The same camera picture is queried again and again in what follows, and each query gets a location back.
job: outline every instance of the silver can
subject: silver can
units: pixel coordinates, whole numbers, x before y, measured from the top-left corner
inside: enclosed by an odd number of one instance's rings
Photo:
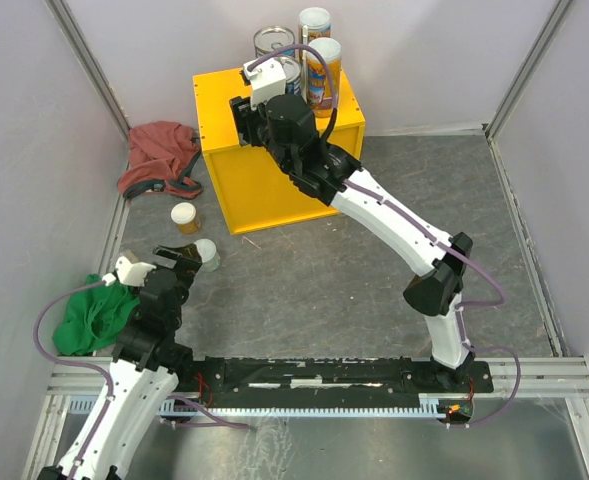
[[[301,66],[292,57],[281,55],[278,61],[283,65],[285,70],[285,93],[292,93],[294,95],[301,94]]]
[[[285,27],[265,27],[254,34],[254,50],[256,58],[267,55],[277,48],[294,45],[294,32]],[[284,53],[288,57],[294,56],[294,50]]]

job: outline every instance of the gray wall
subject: gray wall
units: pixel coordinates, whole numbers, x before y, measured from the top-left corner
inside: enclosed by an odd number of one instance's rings
[[[51,372],[35,317],[97,268],[125,155],[45,2],[0,2],[0,479],[21,475]]]
[[[254,56],[266,25],[327,8],[369,134],[489,122],[556,0],[67,0],[131,125],[197,126],[192,76]]]
[[[574,3],[498,145],[569,344],[589,365],[589,0]]]

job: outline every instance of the yellow shelf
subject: yellow shelf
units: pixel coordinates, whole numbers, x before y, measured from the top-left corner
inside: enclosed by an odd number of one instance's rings
[[[227,227],[232,234],[333,215],[333,208],[298,191],[263,149],[239,145],[229,101],[251,93],[240,67],[194,76],[201,147]],[[325,130],[328,118],[317,118]],[[365,117],[341,72],[336,126],[329,141],[358,158]]]

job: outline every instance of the can lid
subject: can lid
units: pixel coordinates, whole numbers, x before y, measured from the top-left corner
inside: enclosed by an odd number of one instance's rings
[[[283,65],[283,70],[285,70],[285,80],[288,83],[301,76],[301,66],[292,57],[281,55],[278,57],[278,61]]]
[[[265,27],[254,34],[254,45],[264,52],[271,52],[294,43],[294,33],[285,27]]]
[[[333,62],[337,58],[341,58],[341,44],[333,38],[315,38],[310,42],[310,47],[316,50],[318,53],[320,53],[327,63]],[[312,59],[318,62],[317,58],[314,56],[312,52],[305,51],[305,56],[308,59]]]
[[[196,218],[196,207],[189,202],[182,202],[172,209],[172,221],[178,225],[185,225]]]
[[[308,28],[320,28],[330,26],[330,12],[321,7],[310,7],[303,10],[298,15],[298,21],[301,25],[307,25]]]
[[[216,244],[209,238],[201,238],[194,242],[203,263],[209,262],[216,255]]]

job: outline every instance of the floor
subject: floor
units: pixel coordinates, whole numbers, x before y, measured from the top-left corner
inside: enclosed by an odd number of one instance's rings
[[[493,410],[498,401],[477,400]],[[59,454],[86,416],[70,415]],[[127,480],[588,480],[563,399],[517,401],[494,423],[446,430],[436,420],[251,418],[249,431],[173,431],[154,422]]]
[[[424,219],[475,242],[472,258],[509,296],[500,309],[466,310],[475,345],[511,345],[523,357],[551,355],[517,237],[485,138],[367,137],[361,160],[378,181]],[[183,307],[177,340],[197,357],[388,357],[430,355],[422,316],[405,304],[412,278],[404,262],[357,222],[327,217],[231,236],[204,163],[193,200],[203,228],[184,236],[170,220],[181,200],[146,195],[131,205],[122,240],[141,260],[156,245],[210,238],[221,267],[199,273]],[[473,272],[465,298],[493,295]]]

